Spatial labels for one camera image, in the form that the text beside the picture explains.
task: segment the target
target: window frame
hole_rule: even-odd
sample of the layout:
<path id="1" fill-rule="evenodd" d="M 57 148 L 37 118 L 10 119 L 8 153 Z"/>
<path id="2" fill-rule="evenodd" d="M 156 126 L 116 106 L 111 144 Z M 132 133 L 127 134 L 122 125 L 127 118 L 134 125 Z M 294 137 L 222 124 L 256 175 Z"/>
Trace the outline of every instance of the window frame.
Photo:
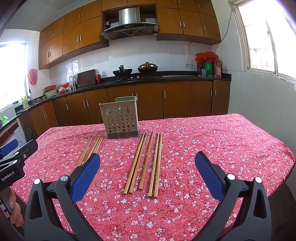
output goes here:
<path id="1" fill-rule="evenodd" d="M 269 26 L 269 23 L 266 21 L 266 25 L 269 31 L 269 35 L 270 35 L 270 39 L 271 39 L 271 45 L 272 45 L 272 49 L 273 49 L 273 53 L 274 53 L 274 69 L 275 71 L 268 71 L 268 70 L 262 70 L 262 69 L 252 69 L 250 68 L 251 65 L 251 61 L 250 61 L 250 52 L 249 52 L 249 44 L 248 44 L 248 39 L 247 39 L 247 34 L 246 34 L 246 30 L 244 27 L 244 23 L 242 20 L 242 16 L 240 14 L 240 11 L 238 9 L 239 5 L 242 5 L 244 3 L 250 2 L 252 0 L 232 0 L 230 2 L 230 5 L 232 7 L 232 12 L 234 15 L 234 21 L 236 22 L 237 25 L 237 29 L 241 35 L 241 37 L 239 37 L 240 41 L 241 41 L 241 52 L 242 54 L 244 54 L 243 56 L 243 60 L 244 60 L 244 65 L 245 65 L 245 71 L 246 72 L 252 72 L 252 73 L 257 73 L 257 74 L 264 74 L 270 77 L 277 77 L 277 78 L 281 78 L 283 80 L 289 81 L 293 84 L 296 84 L 296 78 L 293 78 L 291 76 L 285 75 L 285 74 L 280 74 L 278 72 L 278 62 L 277 62 L 277 56 L 276 56 L 276 48 L 275 48 L 275 43 L 274 43 L 274 39 L 272 36 L 272 32 Z"/>

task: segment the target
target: red plastic bag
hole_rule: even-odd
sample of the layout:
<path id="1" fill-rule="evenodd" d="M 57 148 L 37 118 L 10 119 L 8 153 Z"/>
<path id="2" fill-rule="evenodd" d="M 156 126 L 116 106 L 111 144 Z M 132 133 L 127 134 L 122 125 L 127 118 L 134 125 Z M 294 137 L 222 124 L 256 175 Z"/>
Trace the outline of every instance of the red plastic bag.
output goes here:
<path id="1" fill-rule="evenodd" d="M 29 79 L 31 85 L 36 85 L 37 79 L 38 79 L 38 70 L 37 69 L 30 69 L 28 71 L 28 79 Z"/>
<path id="2" fill-rule="evenodd" d="M 219 58 L 219 56 L 213 52 L 197 53 L 195 56 L 195 61 L 206 61 L 207 63 L 211 63 L 216 58 Z"/>

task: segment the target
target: pink floral tablecloth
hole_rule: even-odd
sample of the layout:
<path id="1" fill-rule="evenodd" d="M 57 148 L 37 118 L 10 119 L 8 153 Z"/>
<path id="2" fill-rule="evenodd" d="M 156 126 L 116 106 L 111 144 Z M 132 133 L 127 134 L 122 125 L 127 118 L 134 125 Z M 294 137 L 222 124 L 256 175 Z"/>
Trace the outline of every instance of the pink floral tablecloth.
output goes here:
<path id="1" fill-rule="evenodd" d="M 153 151 L 144 188 L 137 190 L 149 138 L 130 195 L 123 195 L 123 190 L 141 137 L 105 138 L 99 150 L 100 169 L 77 203 L 104 240 L 192 240 L 218 205 L 195 167 L 198 151 L 239 179 L 261 177 L 268 196 L 285 182 L 295 164 L 282 141 L 238 114 L 140 121 L 139 128 L 141 134 L 163 133 L 158 198 L 147 196 Z M 71 174 L 87 140 L 93 138 L 91 149 L 102 134 L 106 136 L 101 124 L 49 129 L 37 139 L 38 151 L 26 161 L 26 176 L 13 185 L 14 191 L 26 202 L 34 179 L 50 182 Z M 240 204 L 238 199 L 227 226 L 234 222 Z M 71 231 L 58 202 L 55 207 L 64 228 Z"/>

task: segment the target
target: range hood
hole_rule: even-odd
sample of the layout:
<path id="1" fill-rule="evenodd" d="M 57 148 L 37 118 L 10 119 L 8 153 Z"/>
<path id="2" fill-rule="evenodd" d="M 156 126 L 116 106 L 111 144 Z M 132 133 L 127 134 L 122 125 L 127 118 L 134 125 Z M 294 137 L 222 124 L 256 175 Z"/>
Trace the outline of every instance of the range hood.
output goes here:
<path id="1" fill-rule="evenodd" d="M 101 35 L 108 40 L 151 35 L 158 31 L 156 23 L 141 23 L 139 7 L 119 10 L 119 26 L 105 30 Z"/>

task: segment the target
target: green container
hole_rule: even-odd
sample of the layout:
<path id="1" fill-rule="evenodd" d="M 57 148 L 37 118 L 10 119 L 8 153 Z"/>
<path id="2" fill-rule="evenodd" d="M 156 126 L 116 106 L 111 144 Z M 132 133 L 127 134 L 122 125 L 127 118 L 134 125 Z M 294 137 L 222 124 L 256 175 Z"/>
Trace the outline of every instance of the green container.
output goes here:
<path id="1" fill-rule="evenodd" d="M 207 70 L 208 77 L 214 77 L 214 69 L 213 69 L 213 62 L 206 63 L 205 68 Z"/>

